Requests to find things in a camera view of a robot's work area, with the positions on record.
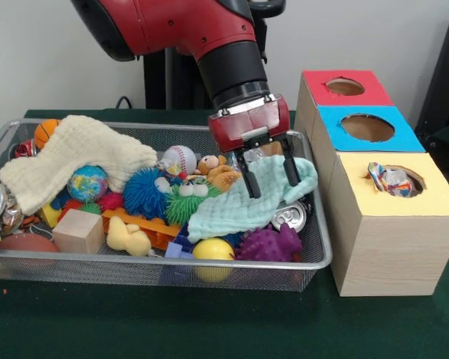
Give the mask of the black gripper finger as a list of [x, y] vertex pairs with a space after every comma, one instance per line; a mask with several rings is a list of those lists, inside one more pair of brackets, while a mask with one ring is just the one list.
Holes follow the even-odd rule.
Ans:
[[257, 183], [256, 177], [254, 173], [252, 173], [248, 165], [246, 163], [245, 157], [244, 157], [245, 149], [240, 148], [236, 150], [236, 160], [239, 166], [239, 169], [242, 173], [242, 178], [244, 180], [245, 186], [248, 190], [248, 194], [250, 198], [259, 198], [261, 196], [260, 188]]
[[287, 135], [283, 135], [280, 139], [281, 149], [284, 155], [284, 169], [288, 178], [288, 182], [292, 187], [295, 187], [300, 182], [299, 172], [296, 167], [295, 160], [292, 156], [290, 143]]

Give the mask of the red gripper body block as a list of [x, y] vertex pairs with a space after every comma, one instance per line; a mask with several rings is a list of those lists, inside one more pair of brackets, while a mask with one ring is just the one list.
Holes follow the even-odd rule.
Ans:
[[290, 130], [290, 113], [285, 99], [271, 94], [218, 110], [208, 127], [219, 149], [229, 153], [277, 141]]

